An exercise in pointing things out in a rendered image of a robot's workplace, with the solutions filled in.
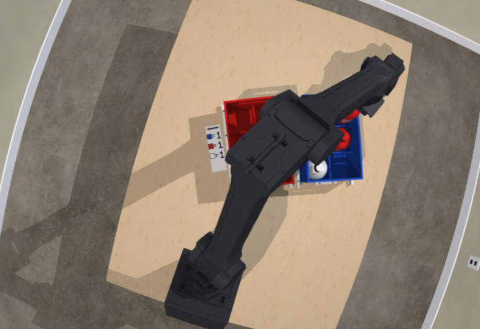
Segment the white paper pick list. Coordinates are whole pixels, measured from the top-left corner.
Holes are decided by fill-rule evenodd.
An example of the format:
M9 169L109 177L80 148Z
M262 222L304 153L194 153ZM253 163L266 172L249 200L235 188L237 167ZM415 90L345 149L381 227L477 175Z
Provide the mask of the white paper pick list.
M227 170L220 124L205 127L212 172Z

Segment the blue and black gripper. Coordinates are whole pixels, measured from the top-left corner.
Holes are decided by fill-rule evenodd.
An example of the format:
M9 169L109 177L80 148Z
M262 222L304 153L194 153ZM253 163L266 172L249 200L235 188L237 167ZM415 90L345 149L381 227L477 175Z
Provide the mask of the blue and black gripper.
M376 101L368 100L368 101L366 101L366 103L361 105L357 110L360 111L361 114L364 115L364 116L366 116L368 114L369 117L371 118L375 115L375 113L378 111L378 109L380 109L380 107L383 105L384 99L378 101L377 103L375 103L375 102Z

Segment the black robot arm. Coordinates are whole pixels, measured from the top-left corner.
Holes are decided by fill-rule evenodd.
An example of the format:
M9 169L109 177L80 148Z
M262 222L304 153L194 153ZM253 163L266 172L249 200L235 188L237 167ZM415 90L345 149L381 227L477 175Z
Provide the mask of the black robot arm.
M262 106L260 120L227 151L231 183L223 209L214 233L189 254L179 294L226 304L231 284L246 269L242 247L270 194L308 160L318 166L335 151L345 135L339 122L391 93L405 66L394 53L386 59L367 57L359 72L321 93L299 97L288 89Z

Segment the red bottle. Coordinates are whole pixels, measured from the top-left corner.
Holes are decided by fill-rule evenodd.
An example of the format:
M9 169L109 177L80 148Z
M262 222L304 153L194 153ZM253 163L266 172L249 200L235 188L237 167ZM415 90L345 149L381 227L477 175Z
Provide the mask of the red bottle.
M342 127L339 127L339 129L341 129L345 133L345 135L344 135L344 138L341 140L340 144L335 149L335 151L339 151L339 150L347 148L349 146L350 142L351 142L351 135L348 132L348 130L346 130Z
M347 122L353 120L354 118L356 118L359 114L360 114L360 112L358 110L355 110L349 116L347 116L344 120L342 120L340 123L347 123Z

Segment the red crate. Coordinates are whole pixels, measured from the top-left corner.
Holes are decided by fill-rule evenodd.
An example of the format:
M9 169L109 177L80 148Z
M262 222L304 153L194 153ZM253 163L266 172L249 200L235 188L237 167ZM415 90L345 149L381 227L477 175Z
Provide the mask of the red crate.
M274 96L237 99L223 102L229 148L232 147L246 133L245 131L249 131L260 120L258 114L262 106L271 97ZM254 118L256 122L254 122Z

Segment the blue plastic crate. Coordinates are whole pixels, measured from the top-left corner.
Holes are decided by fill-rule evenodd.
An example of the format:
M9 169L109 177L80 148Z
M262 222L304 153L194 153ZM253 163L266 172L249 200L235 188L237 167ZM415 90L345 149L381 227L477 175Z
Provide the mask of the blue plastic crate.
M339 155L330 155L325 159L327 163L327 173L321 179L331 180L310 180L309 161L300 169L300 180L302 182L332 182L343 180L356 180L363 175L362 167L362 144L359 126L359 115L348 123L338 123L336 127L342 127L351 135L349 146L334 153L347 153ZM342 179L341 179L342 178Z

